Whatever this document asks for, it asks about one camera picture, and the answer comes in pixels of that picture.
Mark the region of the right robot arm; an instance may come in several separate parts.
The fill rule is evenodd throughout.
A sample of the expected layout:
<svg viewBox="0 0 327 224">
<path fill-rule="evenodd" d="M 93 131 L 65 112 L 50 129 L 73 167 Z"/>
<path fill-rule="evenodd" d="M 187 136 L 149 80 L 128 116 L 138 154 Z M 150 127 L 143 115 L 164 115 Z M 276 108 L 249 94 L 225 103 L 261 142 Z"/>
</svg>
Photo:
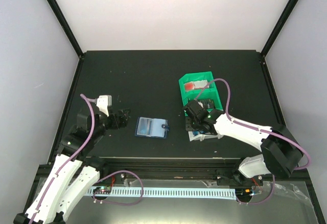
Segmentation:
<svg viewBox="0 0 327 224">
<path fill-rule="evenodd" d="M 257 156 L 241 159 L 230 173 L 222 176 L 236 185 L 245 186 L 250 179 L 268 174 L 289 178 L 303 157 L 298 143 L 285 126 L 274 129 L 237 119 L 218 109 L 207 111 L 196 100 L 189 101 L 183 110 L 191 140 L 226 136 L 260 152 Z"/>
</svg>

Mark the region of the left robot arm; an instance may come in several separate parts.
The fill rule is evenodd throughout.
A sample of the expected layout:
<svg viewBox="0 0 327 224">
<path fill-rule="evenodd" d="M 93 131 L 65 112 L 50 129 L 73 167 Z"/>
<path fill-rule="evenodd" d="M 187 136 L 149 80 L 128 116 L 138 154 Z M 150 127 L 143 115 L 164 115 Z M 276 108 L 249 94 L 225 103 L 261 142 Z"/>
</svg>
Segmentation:
<svg viewBox="0 0 327 224">
<path fill-rule="evenodd" d="M 109 179 L 107 163 L 89 152 L 108 130 L 127 126 L 130 109 L 103 113 L 80 111 L 76 124 L 62 137 L 52 170 L 31 206 L 14 223 L 66 223 L 71 212 L 96 182 Z"/>
</svg>

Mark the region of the blue card holder wallet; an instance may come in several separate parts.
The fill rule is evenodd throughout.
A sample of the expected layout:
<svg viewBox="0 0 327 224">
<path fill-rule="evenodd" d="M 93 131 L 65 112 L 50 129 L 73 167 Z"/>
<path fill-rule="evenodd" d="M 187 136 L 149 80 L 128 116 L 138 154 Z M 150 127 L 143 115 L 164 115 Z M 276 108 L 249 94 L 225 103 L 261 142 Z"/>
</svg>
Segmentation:
<svg viewBox="0 0 327 224">
<path fill-rule="evenodd" d="M 138 127 L 139 118 L 137 120 L 136 129 L 135 129 L 136 137 L 147 137 L 147 138 L 166 138 L 167 137 L 167 133 L 170 130 L 170 126 L 168 125 L 168 121 L 166 119 L 160 119 L 160 118 L 152 118 L 152 131 L 151 131 L 150 136 L 138 135 L 137 127 Z"/>
</svg>

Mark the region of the blue credit card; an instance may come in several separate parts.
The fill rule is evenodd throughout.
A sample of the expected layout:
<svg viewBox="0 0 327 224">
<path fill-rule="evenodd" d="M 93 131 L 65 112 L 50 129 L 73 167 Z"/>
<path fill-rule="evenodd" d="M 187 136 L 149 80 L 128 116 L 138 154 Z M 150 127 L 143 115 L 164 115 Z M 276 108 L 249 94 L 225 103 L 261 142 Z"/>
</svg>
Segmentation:
<svg viewBox="0 0 327 224">
<path fill-rule="evenodd" d="M 140 117 L 138 121 L 137 134 L 140 136 L 150 136 L 152 131 L 152 119 Z"/>
</svg>

